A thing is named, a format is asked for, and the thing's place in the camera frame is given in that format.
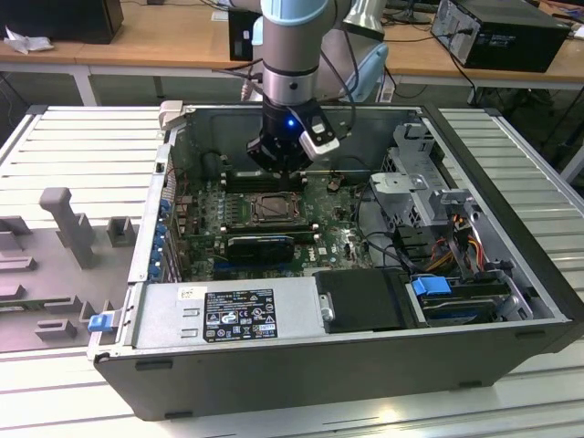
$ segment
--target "floor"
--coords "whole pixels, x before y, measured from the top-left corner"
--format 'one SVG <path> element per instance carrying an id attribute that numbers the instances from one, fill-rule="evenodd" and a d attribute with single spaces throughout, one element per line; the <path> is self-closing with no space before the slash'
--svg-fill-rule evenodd
<path id="1" fill-rule="evenodd" d="M 31 104 L 81 105 L 81 99 L 72 77 L 56 74 L 9 73 L 7 80 L 0 78 L 0 144 L 10 135 Z M 239 100 L 240 81 L 224 78 L 164 78 L 166 99 L 181 99 L 189 103 L 226 103 Z M 158 105 L 153 80 L 150 77 L 94 77 L 94 85 L 103 105 Z M 417 95 L 419 85 L 399 87 L 403 96 Z M 442 108 L 468 108 L 468 89 L 462 87 L 430 86 L 415 99 L 395 97 L 395 103 L 431 102 Z M 525 92 L 512 89 L 488 90 L 483 97 L 484 107 L 509 110 L 520 102 L 508 119 L 519 132 L 559 170 L 576 150 L 558 148 L 562 141 L 578 126 L 582 117 L 584 98 L 579 100 L 564 119 L 555 135 L 541 148 L 565 109 L 576 97 L 576 91 L 551 90 L 547 96 L 524 96 Z"/>

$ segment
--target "robotic arm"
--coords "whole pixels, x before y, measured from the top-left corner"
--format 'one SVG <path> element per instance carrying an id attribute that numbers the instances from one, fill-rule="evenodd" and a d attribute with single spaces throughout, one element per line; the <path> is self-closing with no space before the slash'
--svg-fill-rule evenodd
<path id="1" fill-rule="evenodd" d="M 339 138 L 315 97 L 319 73 L 326 76 L 320 68 L 321 48 L 328 45 L 324 40 L 330 39 L 329 31 L 344 25 L 347 16 L 354 21 L 363 16 L 363 9 L 368 6 L 369 11 L 365 12 L 370 12 L 371 5 L 376 9 L 381 5 L 381 16 L 384 3 L 384 0 L 223 1 L 264 16 L 263 124 L 259 137 L 247 145 L 248 155 L 258 165 L 286 179 L 291 172 L 306 169 L 339 147 Z M 377 26 L 381 29 L 379 19 Z"/>

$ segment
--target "desk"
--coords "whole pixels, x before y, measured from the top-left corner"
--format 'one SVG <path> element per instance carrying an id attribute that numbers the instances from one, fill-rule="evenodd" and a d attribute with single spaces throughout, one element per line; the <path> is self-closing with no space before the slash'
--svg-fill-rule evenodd
<path id="1" fill-rule="evenodd" d="M 85 105 L 99 99 L 91 75 L 217 77 L 213 68 L 232 67 L 226 22 L 211 21 L 207 7 L 124 4 L 124 23 L 110 45 L 55 44 L 28 56 L 0 47 L 0 70 L 73 76 Z M 411 26 L 388 28 L 387 38 L 409 40 L 430 34 Z M 434 40 L 389 43 L 388 67 L 398 83 L 468 86 L 446 50 Z M 547 73 L 466 70 L 477 87 L 580 89 L 584 42 L 566 41 Z"/>

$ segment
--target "motherboard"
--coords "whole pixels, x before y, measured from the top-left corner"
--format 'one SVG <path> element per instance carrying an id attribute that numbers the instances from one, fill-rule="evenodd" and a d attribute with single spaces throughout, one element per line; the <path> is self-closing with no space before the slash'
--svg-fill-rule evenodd
<path id="1" fill-rule="evenodd" d="M 177 197 L 174 234 L 189 281 L 312 276 L 372 267 L 355 219 L 363 185 L 308 175 L 294 192 L 204 182 Z"/>

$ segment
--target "label sticker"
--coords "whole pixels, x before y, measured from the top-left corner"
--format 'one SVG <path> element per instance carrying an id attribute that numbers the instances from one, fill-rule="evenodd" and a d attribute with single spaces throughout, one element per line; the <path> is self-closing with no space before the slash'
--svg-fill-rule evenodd
<path id="1" fill-rule="evenodd" d="M 205 294 L 203 338 L 207 342 L 277 338 L 274 290 Z"/>
<path id="2" fill-rule="evenodd" d="M 0 312 L 24 312 L 25 308 L 22 308 L 20 306 L 7 306 L 5 308 L 0 308 Z"/>
<path id="3" fill-rule="evenodd" d="M 207 286 L 179 287 L 178 299 L 180 301 L 185 299 L 201 299 L 206 292 Z"/>

